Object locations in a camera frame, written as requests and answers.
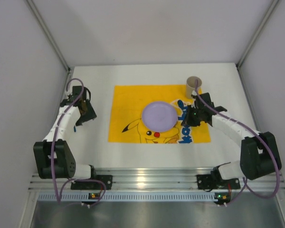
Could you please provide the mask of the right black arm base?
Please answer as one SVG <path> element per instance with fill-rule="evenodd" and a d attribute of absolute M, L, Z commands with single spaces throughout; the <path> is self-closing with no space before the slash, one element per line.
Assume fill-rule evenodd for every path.
<path fill-rule="evenodd" d="M 196 175 L 197 185 L 199 190 L 210 192 L 212 190 L 239 190 L 241 188 L 239 179 L 233 178 L 229 180 L 223 180 L 219 167 L 215 167 L 210 171 L 210 174 L 198 174 Z"/>

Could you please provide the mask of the lilac plastic plate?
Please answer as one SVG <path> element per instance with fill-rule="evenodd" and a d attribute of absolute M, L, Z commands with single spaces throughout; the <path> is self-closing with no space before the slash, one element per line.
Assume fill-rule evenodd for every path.
<path fill-rule="evenodd" d="M 142 111 L 142 122 L 154 132 L 171 130 L 178 121 L 176 109 L 163 101 L 151 102 Z"/>

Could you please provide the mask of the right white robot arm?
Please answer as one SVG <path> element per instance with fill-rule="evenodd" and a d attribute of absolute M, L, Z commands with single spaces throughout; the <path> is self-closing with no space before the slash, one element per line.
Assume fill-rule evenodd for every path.
<path fill-rule="evenodd" d="M 209 93 L 194 93 L 191 97 L 194 103 L 187 106 L 181 124 L 198 127 L 206 123 L 220 130 L 240 148 L 238 161 L 221 164 L 213 169 L 220 179 L 245 177 L 255 180 L 281 170 L 279 151 L 272 133 L 253 130 L 232 118 L 227 109 L 214 105 Z"/>

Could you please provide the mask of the beige paper cup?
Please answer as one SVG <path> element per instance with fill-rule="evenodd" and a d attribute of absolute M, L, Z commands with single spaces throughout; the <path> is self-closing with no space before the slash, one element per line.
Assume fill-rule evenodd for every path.
<path fill-rule="evenodd" d="M 199 89 L 202 85 L 202 80 L 197 76 L 190 76 L 186 80 L 185 96 L 187 99 L 191 99 L 192 92 L 195 89 Z"/>

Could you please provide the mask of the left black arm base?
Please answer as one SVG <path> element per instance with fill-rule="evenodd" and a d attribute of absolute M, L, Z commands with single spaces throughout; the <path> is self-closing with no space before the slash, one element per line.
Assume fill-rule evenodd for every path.
<path fill-rule="evenodd" d="M 96 175 L 96 179 L 75 180 L 71 190 L 110 190 L 113 184 L 113 175 Z"/>

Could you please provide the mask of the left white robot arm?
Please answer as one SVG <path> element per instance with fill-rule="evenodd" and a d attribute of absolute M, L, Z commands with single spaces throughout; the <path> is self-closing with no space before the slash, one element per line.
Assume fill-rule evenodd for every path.
<path fill-rule="evenodd" d="M 67 142 L 78 126 L 97 117 L 90 98 L 91 92 L 86 87 L 73 86 L 72 93 L 60 103 L 50 132 L 34 144 L 33 152 L 41 179 L 93 179 L 96 176 L 92 165 L 76 162 L 75 150 L 71 150 Z"/>

